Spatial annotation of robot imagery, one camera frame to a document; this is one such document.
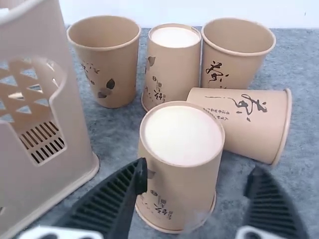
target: plastic basket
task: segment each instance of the plastic basket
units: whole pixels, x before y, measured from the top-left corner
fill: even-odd
[[[0,0],[0,239],[90,180],[92,152],[58,0]]]

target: paper cup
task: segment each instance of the paper cup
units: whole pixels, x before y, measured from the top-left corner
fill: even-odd
[[[202,107],[175,101],[150,110],[140,127],[139,157],[148,164],[140,217],[171,234],[203,225],[214,209],[224,141],[221,123]]]
[[[163,24],[149,31],[142,105],[146,111],[169,101],[186,101],[199,86],[201,35],[194,27]]]
[[[224,149],[276,165],[284,150],[292,95],[284,91],[193,88],[187,101],[212,112],[224,126]]]
[[[276,38],[266,27],[238,18],[219,18],[201,30],[201,86],[247,89]]]
[[[107,108],[129,104],[136,94],[141,28],[119,16],[94,16],[67,30],[95,100]]]

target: gray carpet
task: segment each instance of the gray carpet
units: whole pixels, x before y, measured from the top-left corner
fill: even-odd
[[[33,225],[50,225],[79,198],[112,172],[136,159],[139,126],[145,114],[140,98],[144,85],[148,29],[143,29],[138,65],[138,93],[122,109],[106,109],[93,99],[76,60],[74,65],[88,130],[101,168],[94,179],[68,196]],[[267,57],[251,89],[290,88],[293,93],[291,129],[281,161],[272,174],[290,194],[312,239],[319,235],[319,30],[275,29],[278,43]],[[166,235],[147,226],[134,214],[130,239],[232,239],[242,223],[248,200],[243,197],[247,175],[256,162],[224,152],[217,183],[217,203],[212,216],[187,235]]]

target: tipped-over paper cup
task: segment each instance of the tipped-over paper cup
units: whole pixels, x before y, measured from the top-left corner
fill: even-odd
[[[120,16],[94,16],[67,30],[95,100],[107,108],[129,104],[136,94],[141,28]]]
[[[149,32],[142,106],[146,111],[169,101],[186,101],[199,86],[201,35],[194,27],[163,24]]]
[[[224,149],[276,165],[284,150],[292,95],[284,91],[193,88],[187,101],[212,112],[224,126]]]
[[[202,107],[175,101],[151,109],[140,127],[148,191],[137,198],[139,216],[171,234],[203,225],[214,209],[224,141],[221,123]]]
[[[219,18],[201,30],[201,87],[247,89],[276,38],[266,27],[238,18]]]

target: white background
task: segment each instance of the white background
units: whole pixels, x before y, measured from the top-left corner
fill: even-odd
[[[66,24],[94,15],[121,15],[141,27],[167,22],[202,26],[241,17],[267,27],[319,27],[319,0],[60,0]]]

